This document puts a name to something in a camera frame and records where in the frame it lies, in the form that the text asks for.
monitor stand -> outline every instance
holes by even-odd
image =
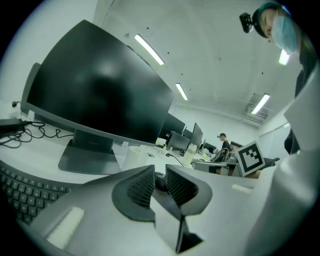
[[[114,140],[80,130],[66,146],[58,167],[60,170],[92,175],[111,175],[121,172],[112,150]]]

whiteboard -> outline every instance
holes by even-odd
[[[273,132],[274,131],[270,131],[264,135],[261,135],[257,141],[264,158],[270,158],[269,153],[273,140]]]
[[[285,149],[285,140],[290,132],[290,126],[284,125],[274,130],[273,140],[270,148],[269,158],[280,158],[281,160],[289,156]]]

power adapter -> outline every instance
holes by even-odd
[[[16,132],[24,132],[25,126],[30,122],[22,119],[0,119],[0,135]]]

fluorescent light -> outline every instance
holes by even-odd
[[[282,50],[280,54],[279,63],[282,65],[287,65],[289,58],[290,58],[290,55],[287,54],[285,50]]]
[[[184,90],[182,89],[181,87],[181,84],[180,83],[176,83],[175,86],[178,88],[179,92],[181,93],[182,97],[184,98],[184,100],[188,100]]]
[[[164,61],[160,58],[160,56],[156,53],[154,49],[144,40],[139,34],[134,37],[151,55],[154,59],[160,64],[165,64]]]
[[[255,107],[255,109],[251,112],[251,114],[256,114],[263,106],[264,104],[266,104],[267,100],[269,100],[270,95],[269,94],[264,94],[261,101],[259,102],[259,104]]]

blue surgical mask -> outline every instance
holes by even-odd
[[[298,51],[297,34],[291,19],[287,16],[274,17],[272,38],[276,46],[291,55]]]

